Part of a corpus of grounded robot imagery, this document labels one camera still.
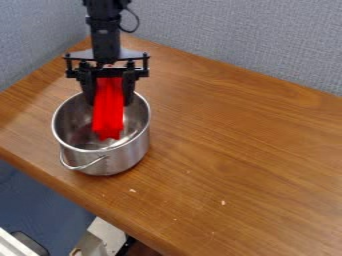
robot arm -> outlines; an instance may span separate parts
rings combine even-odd
[[[132,102],[136,80],[140,77],[148,77],[148,54],[120,47],[120,30],[129,32],[121,28],[120,13],[123,10],[129,10],[129,3],[131,0],[83,0],[88,12],[85,21],[91,28],[92,49],[66,53],[64,59],[66,77],[76,78],[80,82],[87,102],[91,105],[97,78],[123,78],[123,96],[127,106]],[[135,66],[135,60],[141,60],[143,67]],[[73,61],[79,61],[77,68],[73,68]],[[116,62],[125,62],[125,65],[123,67],[108,66]]]

black cable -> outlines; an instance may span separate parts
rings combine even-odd
[[[136,15],[136,13],[128,7],[125,8],[125,10],[133,15],[135,20],[136,20],[136,26],[135,26],[135,28],[132,30],[128,30],[128,29],[123,28],[121,24],[120,24],[119,28],[125,33],[133,33],[137,30],[139,26],[140,26],[140,19],[139,19],[139,16]]]

pot rim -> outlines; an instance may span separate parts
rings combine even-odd
[[[147,102],[147,100],[144,99],[144,97],[137,93],[137,92],[133,92],[135,95],[143,100],[145,106],[147,106],[147,113],[148,113],[148,117],[147,117],[147,123],[145,123],[145,126],[144,128],[141,129],[141,131],[139,132],[139,134],[136,136],[133,136],[132,139],[129,139],[127,142],[124,142],[123,144],[112,147],[112,148],[107,148],[107,149],[80,149],[80,148],[76,148],[73,146],[70,146],[69,144],[66,144],[58,137],[57,135],[57,132],[56,132],[56,129],[54,129],[54,121],[56,121],[56,117],[57,117],[57,113],[60,111],[60,109],[62,108],[64,104],[66,104],[68,101],[70,101],[73,98],[76,98],[80,94],[83,94],[83,92],[80,93],[76,93],[75,95],[72,95],[66,100],[62,101],[62,103],[60,104],[60,106],[57,107],[54,113],[53,113],[53,116],[52,116],[52,121],[50,121],[50,130],[52,130],[52,134],[56,138],[56,140],[58,141],[60,145],[64,146],[65,148],[76,151],[76,152],[80,152],[80,153],[107,153],[107,152],[111,152],[113,149],[119,149],[121,147],[124,147],[127,144],[132,143],[135,140],[139,139],[139,137],[141,136],[141,134],[145,132],[145,130],[148,129],[149,127],[149,121],[151,121],[151,108],[149,108],[149,104]]]

white object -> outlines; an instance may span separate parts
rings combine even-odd
[[[38,256],[9,233],[0,228],[0,256]]]

blue carpet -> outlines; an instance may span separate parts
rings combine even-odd
[[[95,216],[0,160],[0,227],[66,256]]]

